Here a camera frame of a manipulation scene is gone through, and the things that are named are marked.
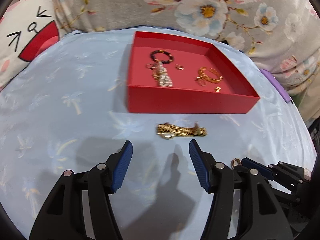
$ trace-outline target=red box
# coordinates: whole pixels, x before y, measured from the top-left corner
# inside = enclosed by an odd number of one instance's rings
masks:
[[[160,87],[146,64],[150,53],[166,50],[174,56],[167,68],[173,87]],[[162,53],[155,55],[167,60]],[[184,70],[175,68],[184,66]],[[223,80],[205,87],[196,82],[201,67],[214,68]],[[128,71],[128,110],[131,113],[245,114],[260,99],[246,78],[213,44],[171,34],[136,32]],[[220,86],[221,91],[214,89]]]

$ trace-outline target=blue fabric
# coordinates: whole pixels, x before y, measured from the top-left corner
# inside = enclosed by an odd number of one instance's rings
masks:
[[[136,30],[212,42],[261,99],[248,114],[128,113],[127,66]],[[199,146],[216,161],[249,157],[263,164],[313,167],[316,152],[296,106],[285,103],[243,53],[207,38],[151,27],[68,36],[0,93],[0,201],[28,237],[64,170],[88,171],[128,139],[132,160],[122,187],[110,197],[123,238],[200,239],[212,195],[196,176],[190,138],[164,140],[155,133],[159,123],[191,127],[195,121],[208,130],[208,136],[197,138]],[[229,236],[235,235],[235,225],[233,220]]]

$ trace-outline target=cartoon face pillow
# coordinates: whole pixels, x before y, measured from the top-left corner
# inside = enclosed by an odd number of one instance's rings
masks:
[[[61,37],[52,0],[21,0],[11,5],[0,20],[0,91]]]

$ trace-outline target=metal screw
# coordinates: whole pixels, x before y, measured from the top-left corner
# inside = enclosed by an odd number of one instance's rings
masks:
[[[256,176],[256,175],[259,174],[259,171],[256,170],[256,169],[251,169],[251,170],[250,170],[250,173],[251,173],[252,175]]]
[[[99,163],[98,165],[97,165],[97,169],[98,170],[104,170],[106,168],[106,165],[104,164],[104,163]]]
[[[224,168],[224,164],[223,163],[216,163],[216,168],[221,170]]]
[[[64,176],[69,177],[72,174],[71,170],[67,170],[63,173]]]

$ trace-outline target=purple object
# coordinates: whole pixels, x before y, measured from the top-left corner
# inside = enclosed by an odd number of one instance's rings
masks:
[[[280,85],[280,83],[276,80],[276,78],[267,70],[260,69],[261,73],[265,75],[265,77],[270,81],[271,84],[278,90],[279,94],[283,97],[284,101],[289,103],[291,101],[291,97],[284,90],[284,88]]]

